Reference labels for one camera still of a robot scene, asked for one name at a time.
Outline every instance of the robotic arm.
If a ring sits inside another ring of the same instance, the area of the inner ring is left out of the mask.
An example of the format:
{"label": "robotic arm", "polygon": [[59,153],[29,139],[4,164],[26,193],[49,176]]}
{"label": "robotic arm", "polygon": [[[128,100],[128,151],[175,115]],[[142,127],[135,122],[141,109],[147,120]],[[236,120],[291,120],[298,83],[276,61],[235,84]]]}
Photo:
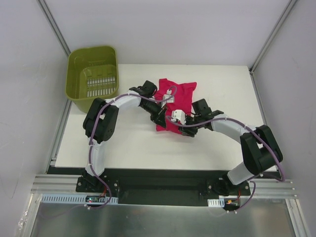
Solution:
{"label": "robotic arm", "polygon": [[[88,163],[86,166],[86,172],[89,175],[94,176],[90,165],[92,165],[98,176],[104,171],[106,141],[108,141],[114,133],[119,111],[121,112],[132,107],[141,107],[150,113],[152,122],[166,128],[165,106],[146,99],[153,97],[156,90],[157,87],[152,82],[146,81],[143,86],[130,88],[128,94],[133,94],[134,96],[125,96],[119,100],[114,99],[114,102],[103,111],[104,118],[99,119],[92,139],[91,164]],[[83,123],[87,137],[91,137],[97,115],[101,108],[112,100],[113,99],[104,101],[100,98],[96,98],[93,101]],[[173,122],[180,122],[182,125],[187,125],[179,127],[179,131],[181,131],[182,135],[194,137],[198,129],[207,128],[211,131],[223,133],[241,144],[243,162],[227,172],[222,177],[223,179],[219,179],[219,181],[212,186],[213,191],[220,195],[227,196],[231,189],[235,189],[244,181],[255,175],[259,175],[276,164],[274,158],[265,147],[258,147],[258,141],[252,133],[245,127],[227,120],[228,117],[222,111],[212,111],[205,99],[192,103],[192,106],[194,109],[193,116],[186,115],[182,110],[172,112],[171,120]],[[269,145],[278,161],[281,162],[283,156],[270,128],[266,125],[248,127]]]}

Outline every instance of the white table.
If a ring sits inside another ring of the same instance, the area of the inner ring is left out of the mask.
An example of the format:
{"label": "white table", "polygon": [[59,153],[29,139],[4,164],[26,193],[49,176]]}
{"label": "white table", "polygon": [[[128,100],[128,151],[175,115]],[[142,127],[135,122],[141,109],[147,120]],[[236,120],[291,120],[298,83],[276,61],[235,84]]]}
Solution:
{"label": "white table", "polygon": [[[119,65],[119,92],[145,80],[158,86],[160,78],[177,83],[197,82],[193,101],[205,98],[212,110],[221,110],[246,124],[262,125],[262,117],[246,66]],[[195,138],[156,132],[150,115],[141,108],[119,113],[108,141],[107,168],[229,170],[242,162],[241,147],[223,134],[200,129]],[[57,156],[56,167],[85,167],[88,139],[85,114],[72,104]]]}

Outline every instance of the gray wall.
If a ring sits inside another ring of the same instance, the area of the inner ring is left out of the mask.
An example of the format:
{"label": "gray wall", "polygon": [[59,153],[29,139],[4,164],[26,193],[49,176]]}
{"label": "gray wall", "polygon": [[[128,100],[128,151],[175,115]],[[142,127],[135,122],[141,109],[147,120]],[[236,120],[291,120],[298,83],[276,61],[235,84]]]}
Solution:
{"label": "gray wall", "polygon": [[47,163],[67,58],[35,0],[0,2],[0,236],[13,236]]}
{"label": "gray wall", "polygon": [[288,0],[47,0],[70,48],[127,64],[250,66]]}
{"label": "gray wall", "polygon": [[316,236],[316,1],[301,0],[255,71],[264,111]]}

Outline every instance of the towel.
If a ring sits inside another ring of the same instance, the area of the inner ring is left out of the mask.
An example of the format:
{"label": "towel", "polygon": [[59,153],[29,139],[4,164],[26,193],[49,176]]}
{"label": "towel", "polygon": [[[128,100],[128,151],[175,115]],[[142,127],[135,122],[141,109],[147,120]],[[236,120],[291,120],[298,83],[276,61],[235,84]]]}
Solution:
{"label": "towel", "polygon": [[[193,96],[193,91],[197,87],[196,82],[177,84],[173,81],[168,80],[167,78],[160,79],[159,90],[155,94],[155,99],[161,100],[163,95],[167,94],[167,90],[169,90],[169,88],[173,85],[177,87],[177,93],[174,97],[174,103],[166,104],[167,110],[165,114],[171,116],[172,111],[182,110],[186,114],[191,115],[192,96]],[[172,131],[172,132],[181,134],[181,132],[178,130],[178,126],[172,124],[168,120],[166,120],[166,128],[163,128],[157,125],[156,130],[157,131]]]}

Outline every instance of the green basket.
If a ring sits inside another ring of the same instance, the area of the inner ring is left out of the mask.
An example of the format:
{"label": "green basket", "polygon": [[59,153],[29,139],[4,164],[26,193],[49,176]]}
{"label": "green basket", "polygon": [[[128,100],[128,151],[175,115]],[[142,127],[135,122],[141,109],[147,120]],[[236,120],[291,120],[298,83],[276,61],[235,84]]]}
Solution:
{"label": "green basket", "polygon": [[66,95],[81,111],[87,113],[95,98],[117,96],[118,88],[118,62],[114,48],[80,48],[69,55]]}

